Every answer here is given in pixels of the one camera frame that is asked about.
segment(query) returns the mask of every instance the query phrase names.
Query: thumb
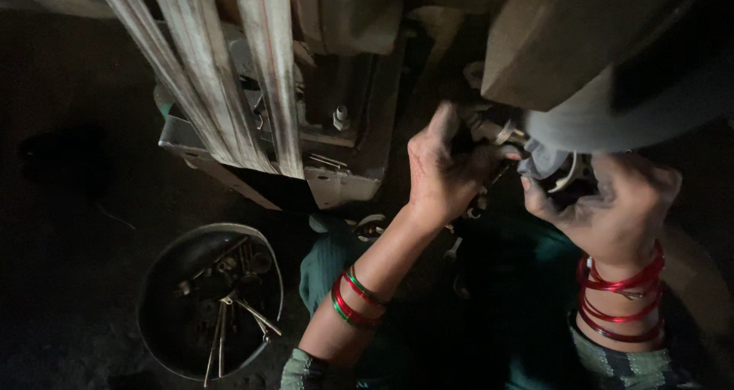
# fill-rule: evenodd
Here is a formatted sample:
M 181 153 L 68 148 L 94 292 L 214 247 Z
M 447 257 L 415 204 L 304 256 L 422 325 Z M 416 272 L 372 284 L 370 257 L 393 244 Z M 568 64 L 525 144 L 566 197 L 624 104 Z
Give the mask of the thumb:
M 555 210 L 551 199 L 546 196 L 546 191 L 540 187 L 535 179 L 520 177 L 525 189 L 525 209 L 540 219 L 556 224 L 559 221 L 559 213 Z

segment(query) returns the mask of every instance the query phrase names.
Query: left hand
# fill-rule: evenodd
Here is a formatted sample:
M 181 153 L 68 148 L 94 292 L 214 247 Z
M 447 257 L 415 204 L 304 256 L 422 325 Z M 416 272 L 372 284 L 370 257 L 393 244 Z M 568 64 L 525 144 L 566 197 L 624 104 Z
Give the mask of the left hand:
M 427 231 L 440 229 L 461 216 L 483 180 L 508 152 L 506 148 L 478 145 L 471 154 L 452 156 L 451 140 L 461 122 L 457 109 L 456 104 L 441 102 L 428 126 L 408 142 L 408 205 L 416 224 Z

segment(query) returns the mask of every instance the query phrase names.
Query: metal bucket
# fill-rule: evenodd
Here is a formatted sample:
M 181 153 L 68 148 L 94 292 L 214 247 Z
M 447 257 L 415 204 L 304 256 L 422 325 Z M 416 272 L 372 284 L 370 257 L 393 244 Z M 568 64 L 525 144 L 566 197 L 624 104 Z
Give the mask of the metal bucket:
M 278 261 L 265 236 L 250 226 L 218 223 L 189 231 L 163 249 L 145 277 L 138 308 L 140 333 L 153 357 L 177 375 L 204 379 L 214 337 L 213 329 L 206 332 L 200 328 L 201 314 L 207 313 L 207 303 L 181 297 L 179 284 L 211 265 L 229 242 L 242 235 L 250 237 L 253 249 L 268 251 L 272 258 L 270 271 L 262 274 L 261 297 L 253 300 L 255 295 L 250 295 L 255 301 L 250 304 L 258 307 L 266 318 L 280 320 L 283 277 Z M 233 315 L 232 328 L 239 328 L 241 333 L 227 336 L 222 377 L 247 366 L 267 346 L 257 322 L 243 309 L 239 316 Z M 210 375 L 211 380 L 216 378 L 217 374 Z

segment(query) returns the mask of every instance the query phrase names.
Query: metal bolt head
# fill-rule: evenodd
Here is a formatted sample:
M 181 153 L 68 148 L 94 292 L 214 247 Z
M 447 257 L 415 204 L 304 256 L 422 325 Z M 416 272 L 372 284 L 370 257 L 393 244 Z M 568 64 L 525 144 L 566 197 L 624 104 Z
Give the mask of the metal bolt head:
M 333 114 L 334 127 L 337 131 L 345 131 L 349 129 L 349 113 L 347 112 L 346 106 L 340 105 L 336 108 Z

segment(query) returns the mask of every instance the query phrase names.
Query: dirty hand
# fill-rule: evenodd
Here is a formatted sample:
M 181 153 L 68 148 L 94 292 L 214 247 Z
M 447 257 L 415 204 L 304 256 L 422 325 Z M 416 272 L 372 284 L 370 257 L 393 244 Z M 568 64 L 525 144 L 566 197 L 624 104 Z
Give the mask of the dirty hand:
M 633 154 L 593 155 L 598 195 L 556 211 L 537 181 L 522 178 L 525 206 L 554 224 L 596 261 L 600 275 L 619 281 L 652 259 L 652 247 L 680 190 L 680 173 Z
M 482 181 L 506 150 L 480 145 L 471 154 L 452 156 L 451 139 L 459 130 L 456 104 L 442 102 L 428 126 L 408 142 L 410 201 L 415 221 L 435 231 L 466 211 Z

